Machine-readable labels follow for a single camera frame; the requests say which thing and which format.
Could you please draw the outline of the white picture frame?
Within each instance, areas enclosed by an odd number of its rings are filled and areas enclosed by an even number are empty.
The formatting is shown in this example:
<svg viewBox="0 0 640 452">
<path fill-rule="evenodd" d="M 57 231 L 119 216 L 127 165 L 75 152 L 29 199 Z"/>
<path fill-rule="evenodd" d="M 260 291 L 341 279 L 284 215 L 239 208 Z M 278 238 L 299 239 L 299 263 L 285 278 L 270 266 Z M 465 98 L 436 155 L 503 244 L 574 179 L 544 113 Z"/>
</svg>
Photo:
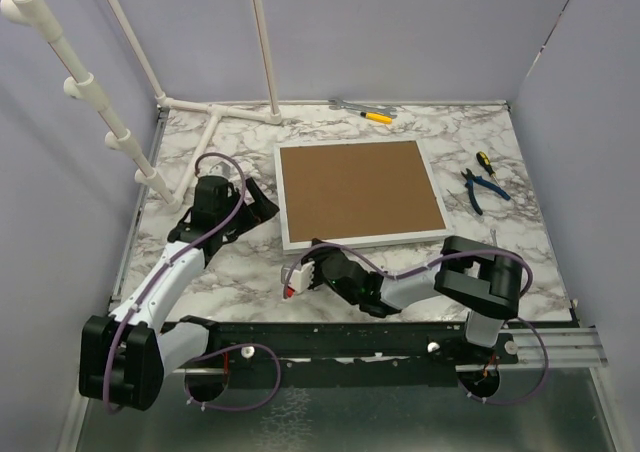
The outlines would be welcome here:
<svg viewBox="0 0 640 452">
<path fill-rule="evenodd" d="M 274 147 L 282 247 L 435 242 L 453 224 L 423 141 L 339 139 Z"/>
</svg>

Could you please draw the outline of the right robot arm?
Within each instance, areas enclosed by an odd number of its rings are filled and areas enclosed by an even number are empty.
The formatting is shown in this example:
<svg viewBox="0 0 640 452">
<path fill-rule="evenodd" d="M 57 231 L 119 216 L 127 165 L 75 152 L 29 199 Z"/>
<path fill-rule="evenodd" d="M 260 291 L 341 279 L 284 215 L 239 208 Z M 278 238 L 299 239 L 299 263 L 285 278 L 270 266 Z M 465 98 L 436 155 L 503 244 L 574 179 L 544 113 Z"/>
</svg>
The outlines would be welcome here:
<svg viewBox="0 0 640 452">
<path fill-rule="evenodd" d="M 303 288 L 325 285 L 377 318 L 437 295 L 447 297 L 469 309 L 459 350 L 472 363 L 494 353 L 503 324 L 518 317 L 520 298 L 533 282 L 531 267 L 518 254 L 461 236 L 446 238 L 440 255 L 430 262 L 399 273 L 363 257 L 370 267 L 365 270 L 347 257 L 350 252 L 343 245 L 314 240 L 302 259 L 313 266 Z"/>
</svg>

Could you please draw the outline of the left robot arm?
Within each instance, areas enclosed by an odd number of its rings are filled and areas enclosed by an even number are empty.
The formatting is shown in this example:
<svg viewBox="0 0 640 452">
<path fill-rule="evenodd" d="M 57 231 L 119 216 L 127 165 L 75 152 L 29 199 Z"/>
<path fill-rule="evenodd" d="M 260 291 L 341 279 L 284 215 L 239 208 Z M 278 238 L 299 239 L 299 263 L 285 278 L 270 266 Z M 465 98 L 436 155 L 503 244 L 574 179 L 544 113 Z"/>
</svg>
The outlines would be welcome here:
<svg viewBox="0 0 640 452">
<path fill-rule="evenodd" d="M 193 360 L 206 367 L 221 343 L 207 324 L 190 319 L 161 331 L 191 282 L 226 244 L 279 211 L 253 178 L 236 188 L 221 176 L 196 184 L 194 203 L 168 233 L 161 257 L 132 295 L 106 316 L 92 316 L 81 334 L 79 393 L 107 405 L 148 409 L 164 378 Z"/>
</svg>

